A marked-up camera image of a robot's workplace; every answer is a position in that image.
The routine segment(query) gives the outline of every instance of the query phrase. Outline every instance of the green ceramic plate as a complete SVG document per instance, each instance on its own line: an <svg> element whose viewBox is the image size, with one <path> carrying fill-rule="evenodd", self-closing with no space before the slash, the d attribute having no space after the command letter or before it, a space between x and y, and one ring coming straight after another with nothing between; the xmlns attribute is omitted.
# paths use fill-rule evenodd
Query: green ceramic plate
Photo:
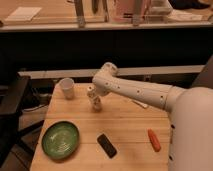
<svg viewBox="0 0 213 171"><path fill-rule="evenodd" d="M47 129L42 138L42 149L54 160L68 157L79 143L78 128L71 122L61 121Z"/></svg>

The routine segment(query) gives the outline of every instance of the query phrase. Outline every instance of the white cup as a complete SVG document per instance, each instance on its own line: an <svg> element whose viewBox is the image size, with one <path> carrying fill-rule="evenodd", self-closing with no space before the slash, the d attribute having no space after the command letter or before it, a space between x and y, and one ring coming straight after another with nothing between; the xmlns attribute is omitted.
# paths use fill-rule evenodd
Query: white cup
<svg viewBox="0 0 213 171"><path fill-rule="evenodd" d="M59 81L59 86L68 100L74 98L74 83L72 78L63 78Z"/></svg>

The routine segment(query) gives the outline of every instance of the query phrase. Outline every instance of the orange carrot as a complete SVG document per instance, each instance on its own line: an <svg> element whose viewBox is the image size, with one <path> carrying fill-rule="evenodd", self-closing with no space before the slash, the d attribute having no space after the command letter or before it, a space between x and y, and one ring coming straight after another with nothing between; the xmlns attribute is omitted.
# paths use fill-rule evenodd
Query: orange carrot
<svg viewBox="0 0 213 171"><path fill-rule="evenodd" d="M148 136L155 152L159 152L161 150L161 145L154 131L148 129Z"/></svg>

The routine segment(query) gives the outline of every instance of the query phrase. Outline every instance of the cable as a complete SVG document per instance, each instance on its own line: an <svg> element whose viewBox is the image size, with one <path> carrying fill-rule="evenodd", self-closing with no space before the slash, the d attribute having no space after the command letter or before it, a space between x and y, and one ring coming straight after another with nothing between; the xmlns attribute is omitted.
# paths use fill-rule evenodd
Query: cable
<svg viewBox="0 0 213 171"><path fill-rule="evenodd" d="M29 168L27 167L27 165L22 161L22 159L13 150L11 150L11 153L18 159L18 161L23 165L23 167L25 169L29 170Z"/></svg>
<svg viewBox="0 0 213 171"><path fill-rule="evenodd" d="M48 105L47 105L47 104L45 104L45 105L40 105L40 106L37 106L37 107L34 107L34 108L30 108L30 109L23 109L22 111L24 111L24 112L33 112L33 111L38 110L38 109L40 109L40 108L43 108L43 107L45 107L45 106L48 106Z"/></svg>

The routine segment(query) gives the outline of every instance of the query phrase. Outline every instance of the wooden tabletop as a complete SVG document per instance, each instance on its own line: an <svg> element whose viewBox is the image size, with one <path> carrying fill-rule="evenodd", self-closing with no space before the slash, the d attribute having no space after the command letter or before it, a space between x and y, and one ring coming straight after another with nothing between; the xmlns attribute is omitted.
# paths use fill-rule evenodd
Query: wooden tabletop
<svg viewBox="0 0 213 171"><path fill-rule="evenodd" d="M115 4L114 0L107 0L109 10L109 21L104 22L104 10L102 4L99 4L99 11L93 14L91 0L83 0L86 26L84 30L111 30L111 29L138 29L138 28L178 28L178 27L198 27L212 26L207 21L213 11L186 10L194 14L203 15L199 22L168 22L168 21L146 21L139 27L133 27L131 23L118 23L114 21ZM0 0L0 20L4 23L0 27L0 32L4 31L32 31L32 30L81 30L78 28L74 4L67 0ZM30 21L5 21L5 19L18 7L41 7L41 11Z"/></svg>
<svg viewBox="0 0 213 171"><path fill-rule="evenodd" d="M149 107L143 109L131 99L110 93L103 97L101 112L91 109L86 96L91 84L75 84L75 98L66 100L56 85L46 114L31 171L167 171L170 125L167 113ZM41 140L45 131L58 121L74 123L80 132L80 145L68 159L55 162L44 154ZM147 129L157 134L162 149L156 153ZM97 137L104 133L117 149L110 159Z"/></svg>

